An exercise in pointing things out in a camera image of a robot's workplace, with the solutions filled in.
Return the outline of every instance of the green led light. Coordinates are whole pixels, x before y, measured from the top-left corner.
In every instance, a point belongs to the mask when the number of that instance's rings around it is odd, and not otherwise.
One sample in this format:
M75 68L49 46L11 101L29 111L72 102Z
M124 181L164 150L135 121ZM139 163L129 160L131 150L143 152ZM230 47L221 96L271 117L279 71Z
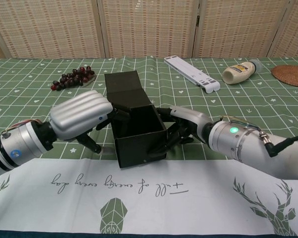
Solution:
M229 131L231 133L237 133L238 132L238 128L237 127L232 127Z

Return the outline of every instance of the green checkered tablecloth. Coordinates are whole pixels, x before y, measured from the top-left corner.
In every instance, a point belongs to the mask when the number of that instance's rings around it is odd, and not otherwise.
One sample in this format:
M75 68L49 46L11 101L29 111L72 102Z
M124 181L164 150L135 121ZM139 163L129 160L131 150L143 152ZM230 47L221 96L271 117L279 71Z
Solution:
M281 83L270 70L276 65L298 65L298 58L262 58L264 69L260 74L241 84L227 85L221 73L226 67L247 61L238 59L186 59L198 69L218 80L221 89L211 94L184 79L169 68L163 59L146 57L132 59L0 59L0 132L24 119L47 120L52 106L90 89L106 95L105 73L137 70L141 84L157 107L178 105L207 113L213 120L231 115L257 124L268 133L289 137L298 135L298 87ZM96 80L86 87L51 91L53 80L73 68L90 65ZM97 143L113 146L110 126L92 131ZM74 142L57 141L54 149L41 158L55 159L115 159L116 155L98 156ZM173 160L225 159L195 140L179 145L167 156Z

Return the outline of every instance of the round coaster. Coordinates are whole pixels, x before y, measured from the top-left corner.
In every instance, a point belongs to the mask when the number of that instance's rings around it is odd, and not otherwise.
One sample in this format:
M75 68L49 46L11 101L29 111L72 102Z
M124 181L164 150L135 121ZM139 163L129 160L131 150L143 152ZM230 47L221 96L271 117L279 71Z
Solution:
M283 83L298 86L298 66L279 65L272 69L272 74Z

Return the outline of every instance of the black box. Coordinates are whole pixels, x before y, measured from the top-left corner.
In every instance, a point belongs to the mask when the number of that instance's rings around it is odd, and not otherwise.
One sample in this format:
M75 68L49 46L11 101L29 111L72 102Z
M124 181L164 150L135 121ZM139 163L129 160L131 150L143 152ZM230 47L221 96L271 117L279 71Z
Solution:
M130 109L128 122L113 120L119 167L125 168L165 159L148 156L157 142L166 141L167 132L155 106L143 90L137 71L105 74L107 99L114 105Z

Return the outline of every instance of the white squeeze bottle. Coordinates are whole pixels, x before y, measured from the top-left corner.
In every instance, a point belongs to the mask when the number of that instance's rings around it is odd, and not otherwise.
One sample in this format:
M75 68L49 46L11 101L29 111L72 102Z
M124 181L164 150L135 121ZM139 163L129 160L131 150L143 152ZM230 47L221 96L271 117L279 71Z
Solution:
M227 84L240 83L248 79L252 74L262 70L262 63L258 59L250 59L248 62L230 66L224 70L222 79Z

